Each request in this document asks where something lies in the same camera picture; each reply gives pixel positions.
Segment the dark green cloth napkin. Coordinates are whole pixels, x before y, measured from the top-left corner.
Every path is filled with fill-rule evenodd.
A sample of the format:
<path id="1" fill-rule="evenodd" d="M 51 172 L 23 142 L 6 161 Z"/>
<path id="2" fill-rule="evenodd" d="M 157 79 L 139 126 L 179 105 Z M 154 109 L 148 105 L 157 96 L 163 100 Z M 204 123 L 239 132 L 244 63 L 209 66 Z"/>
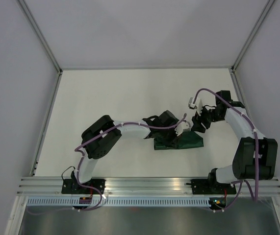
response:
<path id="1" fill-rule="evenodd" d="M 158 130 L 153 138 L 154 150 L 181 150 L 204 147 L 203 138 L 194 131 L 184 132 L 180 136 L 175 133 L 175 128 Z"/>

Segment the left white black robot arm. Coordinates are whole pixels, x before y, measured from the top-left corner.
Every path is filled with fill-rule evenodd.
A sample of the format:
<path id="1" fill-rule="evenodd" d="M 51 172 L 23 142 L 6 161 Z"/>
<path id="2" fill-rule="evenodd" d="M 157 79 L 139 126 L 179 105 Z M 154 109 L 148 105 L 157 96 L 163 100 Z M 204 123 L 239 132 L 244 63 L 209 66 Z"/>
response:
<path id="1" fill-rule="evenodd" d="M 176 118 L 168 110 L 138 121 L 120 121 L 109 115 L 102 116 L 81 134 L 81 145 L 75 148 L 75 152 L 81 154 L 81 159 L 75 172 L 73 189 L 80 194 L 89 190 L 89 181 L 98 160 L 105 157 L 121 138 L 162 138 L 169 144 L 182 133 L 178 132 L 178 126 L 183 122 L 183 118 Z"/>

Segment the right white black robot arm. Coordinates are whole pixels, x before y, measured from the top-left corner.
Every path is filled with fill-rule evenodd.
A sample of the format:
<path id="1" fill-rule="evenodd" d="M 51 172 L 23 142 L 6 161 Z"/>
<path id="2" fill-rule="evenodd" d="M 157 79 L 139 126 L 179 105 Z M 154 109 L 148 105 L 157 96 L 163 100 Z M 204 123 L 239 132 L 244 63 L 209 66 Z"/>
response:
<path id="1" fill-rule="evenodd" d="M 235 181 L 271 180 L 275 174 L 277 141 L 256 128 L 243 103 L 232 100 L 230 91 L 218 91 L 214 96 L 215 106 L 209 109 L 198 96 L 190 98 L 188 107 L 196 111 L 192 117 L 192 131 L 204 133 L 212 123 L 225 121 L 235 133 L 238 147 L 231 165 L 211 170 L 207 189 L 219 193 L 225 184 Z"/>

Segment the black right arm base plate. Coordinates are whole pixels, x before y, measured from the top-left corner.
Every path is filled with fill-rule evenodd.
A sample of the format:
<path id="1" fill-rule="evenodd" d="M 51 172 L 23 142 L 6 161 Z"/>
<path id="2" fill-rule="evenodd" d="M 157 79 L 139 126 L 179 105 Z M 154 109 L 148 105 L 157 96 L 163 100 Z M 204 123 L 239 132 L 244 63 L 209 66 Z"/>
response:
<path id="1" fill-rule="evenodd" d="M 192 179 L 190 186 L 193 195 L 236 195 L 235 187 L 230 184 L 210 182 L 208 179 Z"/>

